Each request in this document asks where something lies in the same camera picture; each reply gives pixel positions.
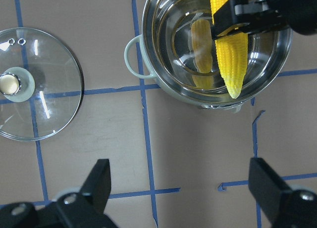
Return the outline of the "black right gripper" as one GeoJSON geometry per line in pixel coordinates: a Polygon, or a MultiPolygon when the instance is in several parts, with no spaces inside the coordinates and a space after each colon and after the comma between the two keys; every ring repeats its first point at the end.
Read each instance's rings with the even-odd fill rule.
{"type": "Polygon", "coordinates": [[[212,17],[214,40],[286,28],[310,36],[317,33],[317,0],[228,0],[212,17]]]}

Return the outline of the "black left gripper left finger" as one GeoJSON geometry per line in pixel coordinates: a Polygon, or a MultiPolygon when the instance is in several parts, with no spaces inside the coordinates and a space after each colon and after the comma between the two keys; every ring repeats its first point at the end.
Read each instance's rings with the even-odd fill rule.
{"type": "Polygon", "coordinates": [[[59,216],[101,215],[110,195],[110,164],[108,159],[99,159],[78,190],[61,196],[56,202],[59,216]]]}

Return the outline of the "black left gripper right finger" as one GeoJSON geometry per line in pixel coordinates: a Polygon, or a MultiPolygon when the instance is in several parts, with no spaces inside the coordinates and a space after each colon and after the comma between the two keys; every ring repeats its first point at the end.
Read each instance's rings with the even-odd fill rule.
{"type": "Polygon", "coordinates": [[[264,159],[250,159],[248,188],[273,228],[317,226],[317,193],[288,185],[264,159]]]}

